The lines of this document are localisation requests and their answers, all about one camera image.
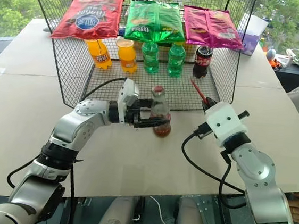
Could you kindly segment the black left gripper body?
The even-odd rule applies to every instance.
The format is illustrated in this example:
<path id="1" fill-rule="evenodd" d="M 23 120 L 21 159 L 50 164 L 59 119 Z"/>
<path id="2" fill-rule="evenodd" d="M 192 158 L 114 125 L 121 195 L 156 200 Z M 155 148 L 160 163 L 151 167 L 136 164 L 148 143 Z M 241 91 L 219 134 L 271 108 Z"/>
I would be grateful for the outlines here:
<path id="1" fill-rule="evenodd" d="M 127 106 L 124 114 L 125 124 L 132 125 L 134 128 L 138 128 L 138 121 L 141 118 L 140 108 L 138 106 L 138 100 L 135 100 L 130 106 Z"/>

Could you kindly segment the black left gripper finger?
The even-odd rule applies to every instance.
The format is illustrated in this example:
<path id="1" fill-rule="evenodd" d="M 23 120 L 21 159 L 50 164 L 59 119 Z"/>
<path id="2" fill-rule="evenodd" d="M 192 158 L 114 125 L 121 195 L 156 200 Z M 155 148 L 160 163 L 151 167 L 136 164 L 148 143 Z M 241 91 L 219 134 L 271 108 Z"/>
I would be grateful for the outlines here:
<path id="1" fill-rule="evenodd" d="M 153 99 L 138 99 L 138 106 L 140 109 L 150 110 L 153 105 Z"/>
<path id="2" fill-rule="evenodd" d="M 149 119 L 140 119 L 138 121 L 138 128 L 155 128 L 170 122 L 169 119 L 153 117 Z"/>

